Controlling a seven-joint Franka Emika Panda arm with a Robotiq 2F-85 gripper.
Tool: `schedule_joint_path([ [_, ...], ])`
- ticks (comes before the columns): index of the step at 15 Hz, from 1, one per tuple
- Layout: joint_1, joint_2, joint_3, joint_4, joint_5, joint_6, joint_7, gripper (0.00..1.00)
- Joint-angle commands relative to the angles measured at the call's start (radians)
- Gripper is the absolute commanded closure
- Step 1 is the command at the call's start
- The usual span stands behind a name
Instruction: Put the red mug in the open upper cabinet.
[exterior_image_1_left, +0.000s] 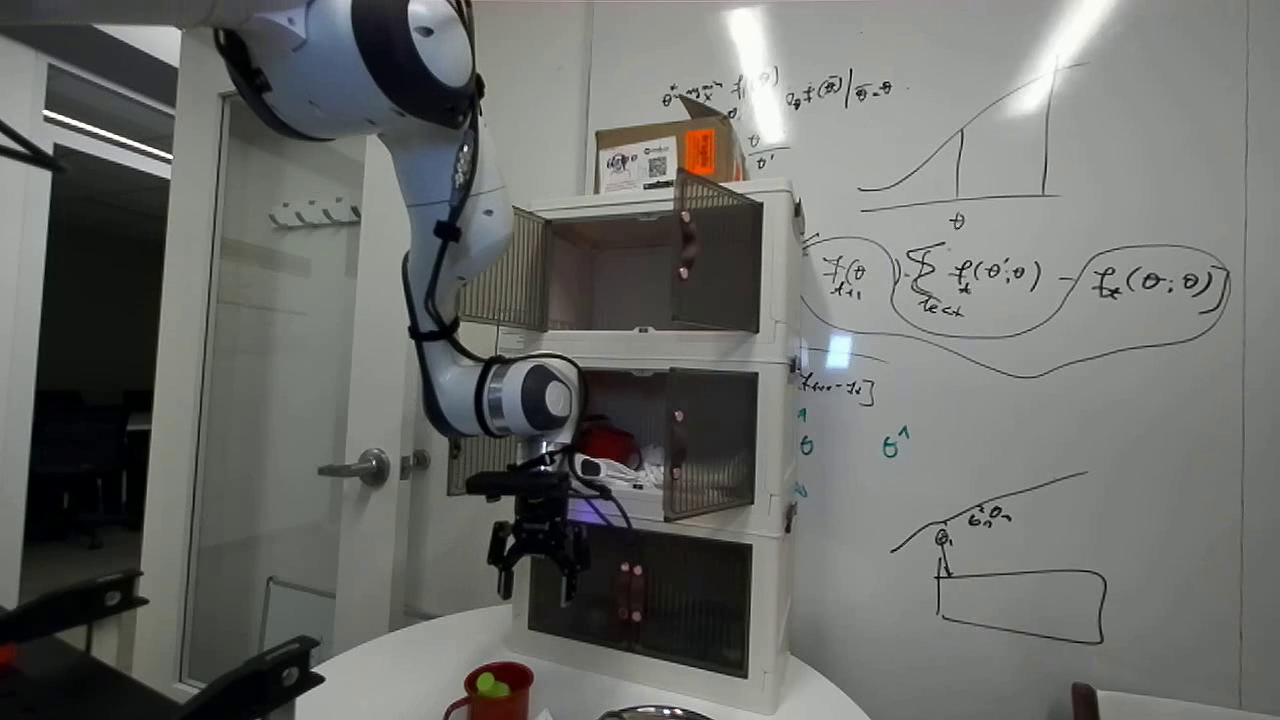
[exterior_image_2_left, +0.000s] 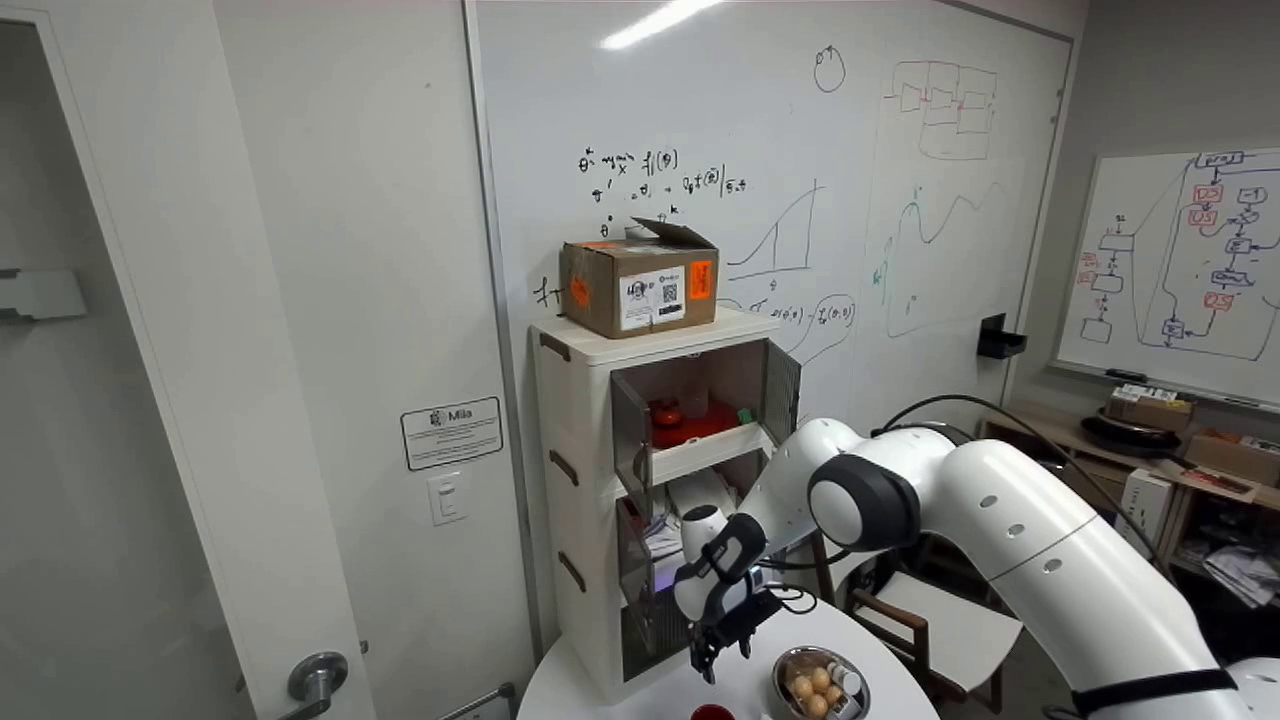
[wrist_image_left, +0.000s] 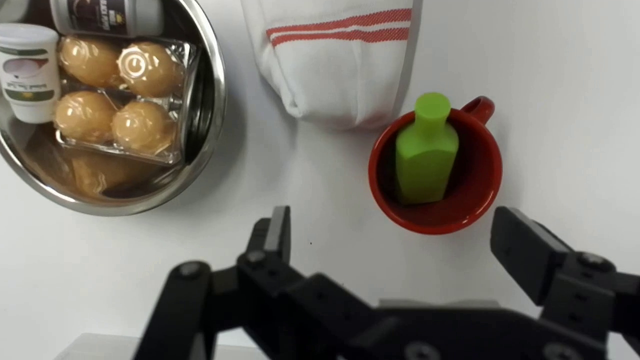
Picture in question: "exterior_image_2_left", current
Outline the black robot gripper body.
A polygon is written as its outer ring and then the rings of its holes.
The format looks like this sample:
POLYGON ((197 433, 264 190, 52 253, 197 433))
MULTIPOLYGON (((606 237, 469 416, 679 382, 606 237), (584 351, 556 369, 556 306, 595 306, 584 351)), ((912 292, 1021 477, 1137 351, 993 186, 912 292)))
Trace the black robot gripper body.
POLYGON ((694 650, 720 655, 728 643, 749 643, 780 610, 780 600, 753 577, 764 526, 746 510, 695 510, 679 535, 677 607, 694 623, 694 650))

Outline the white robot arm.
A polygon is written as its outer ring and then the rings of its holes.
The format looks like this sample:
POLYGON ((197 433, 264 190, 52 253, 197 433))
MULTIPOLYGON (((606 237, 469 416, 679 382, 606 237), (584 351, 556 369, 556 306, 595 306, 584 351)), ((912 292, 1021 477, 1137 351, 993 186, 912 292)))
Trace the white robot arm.
POLYGON ((753 567, 821 533, 889 553, 949 540, 1017 610, 1084 720, 1280 720, 1272 684, 1222 663, 1193 602, 1059 477, 1006 440, 951 445, 932 428, 862 435, 810 421, 764 462, 724 526, 677 571, 694 666, 717 680, 780 600, 753 567))

